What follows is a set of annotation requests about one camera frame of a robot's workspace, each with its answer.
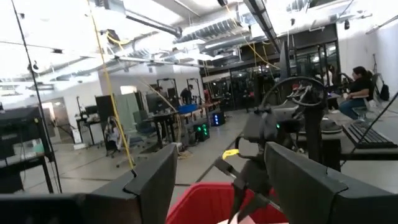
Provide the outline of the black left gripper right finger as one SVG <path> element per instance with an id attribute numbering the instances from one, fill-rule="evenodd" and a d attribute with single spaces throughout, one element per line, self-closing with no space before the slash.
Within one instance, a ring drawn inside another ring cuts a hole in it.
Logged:
<path id="1" fill-rule="evenodd" d="M 268 142 L 269 181 L 289 223 L 397 224 L 397 195 Z"/>

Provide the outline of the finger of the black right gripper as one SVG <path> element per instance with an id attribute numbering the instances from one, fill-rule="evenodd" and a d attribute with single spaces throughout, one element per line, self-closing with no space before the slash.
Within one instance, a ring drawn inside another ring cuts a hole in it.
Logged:
<path id="1" fill-rule="evenodd" d="M 275 205 L 275 203 L 271 199 L 261 194 L 256 194 L 239 212 L 238 221 L 243 221 L 247 216 L 254 213 L 257 209 L 267 207 L 268 205 Z"/>
<path id="2" fill-rule="evenodd" d="M 240 207 L 243 203 L 243 200 L 246 195 L 246 184 L 245 183 L 234 183 L 233 184 L 234 190 L 234 201 L 233 206 L 231 208 L 231 213 L 229 216 L 228 223 L 231 223 L 234 219 L 234 216 L 239 212 Z"/>

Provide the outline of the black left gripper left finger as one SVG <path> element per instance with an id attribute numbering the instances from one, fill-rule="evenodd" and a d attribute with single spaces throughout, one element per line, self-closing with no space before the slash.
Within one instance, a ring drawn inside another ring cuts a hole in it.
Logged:
<path id="1" fill-rule="evenodd" d="M 1 196 L 1 223 L 165 223 L 178 149 L 169 144 L 92 193 Z"/>

